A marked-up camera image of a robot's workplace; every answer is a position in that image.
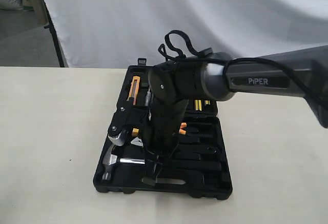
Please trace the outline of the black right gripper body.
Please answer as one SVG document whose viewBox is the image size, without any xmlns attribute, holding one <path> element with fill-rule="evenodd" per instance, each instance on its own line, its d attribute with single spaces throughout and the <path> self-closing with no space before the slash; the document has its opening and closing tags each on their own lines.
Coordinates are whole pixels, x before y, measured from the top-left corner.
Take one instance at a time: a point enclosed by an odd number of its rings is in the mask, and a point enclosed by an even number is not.
<svg viewBox="0 0 328 224">
<path fill-rule="evenodd" d="M 170 158 L 178 145 L 181 116 L 147 116 L 141 140 L 148 160 Z"/>
</svg>

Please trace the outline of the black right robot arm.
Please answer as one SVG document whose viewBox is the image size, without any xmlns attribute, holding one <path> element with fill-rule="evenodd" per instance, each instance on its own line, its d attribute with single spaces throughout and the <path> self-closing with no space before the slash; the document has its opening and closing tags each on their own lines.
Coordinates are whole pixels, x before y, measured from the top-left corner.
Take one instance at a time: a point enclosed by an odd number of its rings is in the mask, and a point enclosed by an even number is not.
<svg viewBox="0 0 328 224">
<path fill-rule="evenodd" d="M 148 82 L 153 100 L 141 136 L 147 151 L 143 181 L 148 185 L 156 183 L 176 149 L 192 99 L 227 101 L 237 92 L 301 97 L 327 127 L 327 46 L 236 59 L 211 51 L 178 56 L 153 66 Z"/>
</svg>

